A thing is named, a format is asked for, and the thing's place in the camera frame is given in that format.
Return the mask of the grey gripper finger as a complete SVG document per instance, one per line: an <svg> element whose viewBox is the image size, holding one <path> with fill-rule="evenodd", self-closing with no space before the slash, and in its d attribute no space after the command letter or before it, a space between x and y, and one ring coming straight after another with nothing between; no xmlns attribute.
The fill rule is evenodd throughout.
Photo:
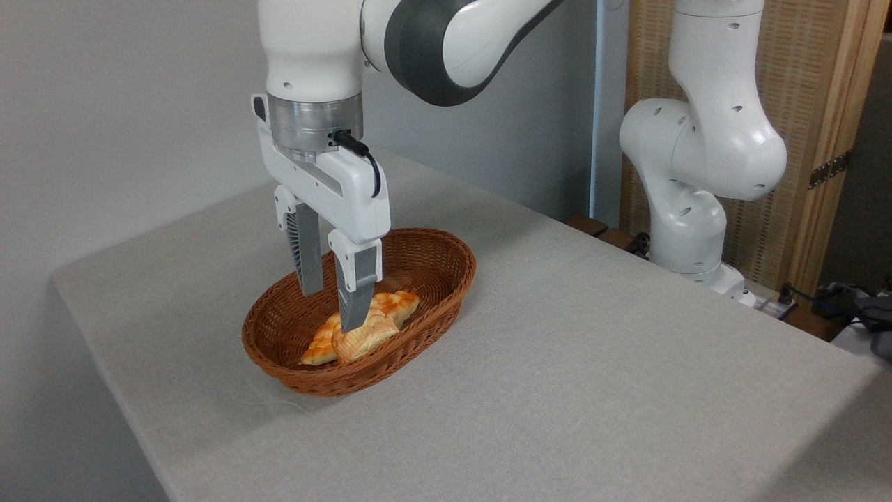
<svg viewBox="0 0 892 502"><path fill-rule="evenodd" d="M340 229L331 231L328 241L337 265L341 331L348 333L365 324L369 315L375 285L383 276L382 242L357 244Z"/></svg>
<svg viewBox="0 0 892 502"><path fill-rule="evenodd" d="M304 296L324 289L319 216L285 185L274 191L278 227L286 234L294 268Z"/></svg>

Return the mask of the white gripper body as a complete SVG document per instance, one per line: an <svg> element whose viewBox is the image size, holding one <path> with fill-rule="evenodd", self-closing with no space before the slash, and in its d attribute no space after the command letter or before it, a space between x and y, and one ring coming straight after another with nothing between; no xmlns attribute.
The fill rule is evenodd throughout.
<svg viewBox="0 0 892 502"><path fill-rule="evenodd" d="M363 134L362 96L292 102L252 96L259 143L272 178L356 244L382 238L391 210L382 169L349 149Z"/></svg>

